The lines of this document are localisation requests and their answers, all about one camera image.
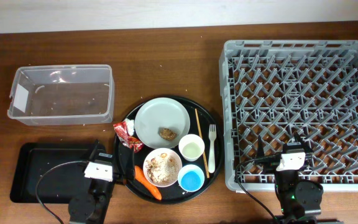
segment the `white wall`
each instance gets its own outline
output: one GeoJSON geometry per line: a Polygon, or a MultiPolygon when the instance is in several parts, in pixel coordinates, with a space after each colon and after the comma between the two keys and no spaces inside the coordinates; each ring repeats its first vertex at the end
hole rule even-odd
{"type": "Polygon", "coordinates": [[[358,20],[358,0],[0,0],[0,33],[358,20]]]}

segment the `orange carrot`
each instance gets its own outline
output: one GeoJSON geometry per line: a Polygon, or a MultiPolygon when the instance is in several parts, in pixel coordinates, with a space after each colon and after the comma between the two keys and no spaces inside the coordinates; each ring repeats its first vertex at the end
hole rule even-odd
{"type": "Polygon", "coordinates": [[[154,185],[152,185],[144,176],[143,174],[143,170],[138,167],[135,166],[135,180],[139,181],[141,184],[143,184],[143,186],[145,186],[145,188],[147,190],[149,190],[149,192],[157,199],[157,200],[161,200],[162,196],[160,191],[158,190],[158,188],[154,185]]]}

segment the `white cup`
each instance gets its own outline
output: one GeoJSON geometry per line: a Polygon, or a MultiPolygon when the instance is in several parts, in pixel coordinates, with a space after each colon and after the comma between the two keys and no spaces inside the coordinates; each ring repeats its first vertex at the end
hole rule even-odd
{"type": "Polygon", "coordinates": [[[196,165],[193,165],[193,164],[186,165],[182,169],[180,169],[180,171],[179,171],[179,174],[178,174],[179,186],[183,190],[186,190],[187,192],[196,192],[197,190],[199,190],[204,185],[204,181],[205,181],[204,172],[203,172],[203,170],[201,168],[199,168],[196,165]],[[189,190],[189,189],[184,188],[183,185],[182,185],[182,181],[181,181],[183,176],[186,175],[187,173],[189,173],[190,171],[194,171],[197,174],[197,176],[200,178],[200,186],[198,186],[198,188],[194,189],[194,190],[189,190]]]}
{"type": "Polygon", "coordinates": [[[179,152],[187,161],[197,160],[205,150],[203,139],[195,134],[183,136],[179,141],[179,152]]]}

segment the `plastic tray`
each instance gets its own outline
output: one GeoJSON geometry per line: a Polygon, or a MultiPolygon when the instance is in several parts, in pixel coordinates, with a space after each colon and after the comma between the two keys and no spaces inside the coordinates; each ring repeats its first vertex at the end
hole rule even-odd
{"type": "MultiPolygon", "coordinates": [[[[224,110],[225,176],[241,191],[234,168],[267,155],[294,132],[314,150],[301,178],[326,191],[358,191],[358,40],[229,40],[219,60],[224,110]]],[[[260,166],[241,167],[249,190],[274,190],[260,166]]]]}
{"type": "Polygon", "coordinates": [[[114,80],[109,65],[21,67],[8,117],[26,125],[110,123],[114,80]]]}
{"type": "MultiPolygon", "coordinates": [[[[174,203],[185,202],[187,200],[190,200],[190,199],[198,196],[199,194],[203,193],[215,181],[216,177],[219,174],[219,171],[221,170],[221,167],[224,164],[223,136],[222,136],[222,133],[219,129],[219,126],[218,126],[216,120],[201,105],[195,103],[194,101],[191,101],[189,99],[179,97],[179,96],[164,96],[164,97],[174,99],[174,100],[178,101],[179,103],[181,103],[186,108],[186,110],[190,116],[190,124],[191,124],[189,134],[197,134],[198,135],[198,128],[197,128],[197,122],[196,122],[196,116],[195,116],[195,108],[197,108],[198,117],[200,119],[201,133],[203,135],[203,141],[205,142],[205,149],[206,149],[205,153],[206,153],[207,159],[208,159],[208,155],[209,155],[209,139],[208,139],[209,125],[210,124],[217,125],[217,128],[216,128],[217,138],[215,141],[216,170],[213,174],[209,174],[209,179],[207,179],[205,177],[204,185],[198,191],[186,192],[179,186],[178,182],[176,181],[173,185],[171,185],[169,187],[164,187],[164,188],[159,187],[158,188],[162,195],[162,200],[159,201],[159,200],[155,199],[151,195],[151,193],[138,181],[136,181],[136,180],[128,181],[128,183],[126,184],[126,186],[128,187],[129,190],[131,190],[137,196],[139,196],[140,198],[142,198],[144,200],[148,200],[149,202],[154,202],[154,203],[174,204],[174,203]]],[[[140,107],[142,107],[143,104],[144,103],[142,103],[139,106],[136,106],[125,118],[135,119],[136,113],[138,112],[140,107]]],[[[118,140],[117,136],[115,138],[114,148],[115,148],[115,155],[117,158],[117,168],[119,169],[119,171],[121,173],[124,173],[124,170],[126,169],[125,164],[127,164],[128,159],[131,158],[130,154],[129,154],[130,151],[126,150],[127,148],[124,145],[122,145],[122,143],[118,140]]],[[[135,153],[134,164],[136,166],[143,167],[144,159],[149,154],[149,152],[152,150],[153,149],[151,149],[147,146],[144,146],[144,148],[141,151],[135,153]]],[[[204,173],[206,173],[205,167],[204,167],[203,156],[201,156],[194,162],[188,162],[179,153],[178,146],[174,147],[173,150],[180,156],[183,166],[185,166],[187,164],[195,164],[198,167],[200,167],[204,171],[204,173]]]]}
{"type": "MultiPolygon", "coordinates": [[[[38,144],[21,147],[11,189],[11,200],[16,203],[38,203],[35,186],[40,176],[64,162],[89,158],[94,144],[38,144]]],[[[98,149],[105,152],[104,146],[98,149]]],[[[91,179],[84,178],[84,166],[65,166],[51,172],[39,186],[44,203],[69,203],[79,193],[87,192],[91,179]]]]}

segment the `white plate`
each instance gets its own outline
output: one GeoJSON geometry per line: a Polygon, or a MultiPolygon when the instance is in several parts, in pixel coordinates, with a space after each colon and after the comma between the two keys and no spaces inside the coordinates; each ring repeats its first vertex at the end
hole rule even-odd
{"type": "Polygon", "coordinates": [[[173,148],[189,133],[190,117],[185,107],[176,100],[156,98],[146,102],[136,114],[135,132],[148,147],[173,148]],[[177,134],[172,141],[160,136],[162,128],[169,128],[177,134]]]}

